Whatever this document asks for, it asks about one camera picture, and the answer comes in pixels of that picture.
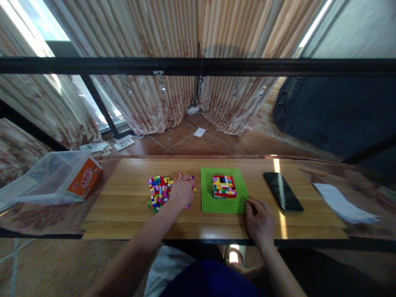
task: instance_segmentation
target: blue clothing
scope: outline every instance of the blue clothing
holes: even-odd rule
[[[166,296],[265,296],[237,272],[210,260],[197,261],[177,275],[161,293]]]

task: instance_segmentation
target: patterned curtain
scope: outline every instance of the patterned curtain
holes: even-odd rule
[[[198,55],[194,1],[46,1],[83,57]],[[98,81],[139,134],[178,125],[195,92],[193,77],[101,75]]]
[[[23,8],[0,2],[0,56],[53,57]],[[66,75],[0,75],[0,99],[68,149],[101,141],[85,102]],[[48,148],[8,121],[0,121],[0,182],[22,175]]]
[[[320,4],[321,0],[202,0],[200,56],[288,58]],[[277,79],[205,78],[199,99],[202,115],[222,132],[240,135]]]
[[[322,0],[46,0],[83,57],[288,57]],[[99,76],[130,127],[163,132],[191,102],[228,134],[252,121],[274,78]],[[264,89],[264,97],[259,96]]]

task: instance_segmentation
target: phone screen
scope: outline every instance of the phone screen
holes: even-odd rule
[[[266,172],[264,173],[264,179],[283,210],[304,210],[282,174],[277,172]]]

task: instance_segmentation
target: wooden board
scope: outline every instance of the wooden board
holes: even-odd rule
[[[245,239],[246,216],[201,212],[200,167],[240,168],[252,198],[266,201],[276,221],[275,238],[345,239],[346,228],[312,184],[288,159],[124,159],[104,187],[82,228],[83,239],[129,239],[154,213],[147,179],[154,175],[195,176],[195,199],[190,210],[183,210],[165,238]],[[304,212],[280,211],[264,172],[280,172],[304,207]]]

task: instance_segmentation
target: plastic storage box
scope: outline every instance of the plastic storage box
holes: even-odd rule
[[[48,153],[27,173],[0,189],[0,202],[83,202],[101,171],[90,151]]]

